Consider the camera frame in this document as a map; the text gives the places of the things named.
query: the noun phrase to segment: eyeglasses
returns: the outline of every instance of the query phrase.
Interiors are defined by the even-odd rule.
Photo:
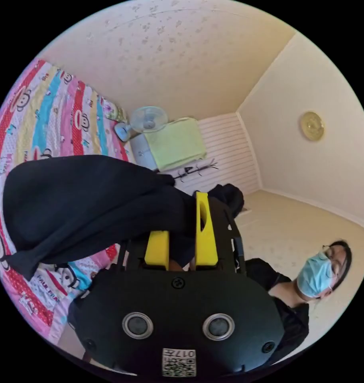
[[[332,275],[329,275],[330,278],[339,278],[342,264],[339,260],[334,258],[334,248],[330,246],[323,246],[323,253],[331,261]]]

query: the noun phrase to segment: qr code sticker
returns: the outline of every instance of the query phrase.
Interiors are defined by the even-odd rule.
[[[190,377],[197,375],[195,350],[164,348],[162,375],[168,377]]]

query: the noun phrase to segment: face mask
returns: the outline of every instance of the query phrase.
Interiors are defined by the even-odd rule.
[[[297,276],[297,287],[306,296],[314,298],[331,286],[332,265],[324,253],[307,259]]]

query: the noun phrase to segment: bed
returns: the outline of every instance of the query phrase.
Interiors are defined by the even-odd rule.
[[[4,183],[11,169],[24,161],[87,154],[128,161],[113,131],[115,122],[104,113],[110,104],[75,76],[35,59],[0,109],[0,279],[21,315],[55,345],[64,331],[69,304],[117,257],[119,248],[113,245],[67,265],[40,264],[27,281],[5,259],[16,249],[3,219]],[[117,108],[125,120],[124,111]]]

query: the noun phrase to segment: black hair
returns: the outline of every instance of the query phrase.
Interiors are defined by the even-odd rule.
[[[345,270],[344,270],[342,276],[339,278],[339,280],[335,283],[335,285],[332,288],[332,290],[335,291],[341,285],[341,283],[345,279],[346,275],[348,274],[348,271],[350,269],[350,265],[352,264],[352,251],[351,251],[347,241],[344,241],[342,239],[333,242],[330,246],[331,247],[332,246],[342,246],[344,251],[345,251],[345,254],[346,254],[346,256],[345,256]]]

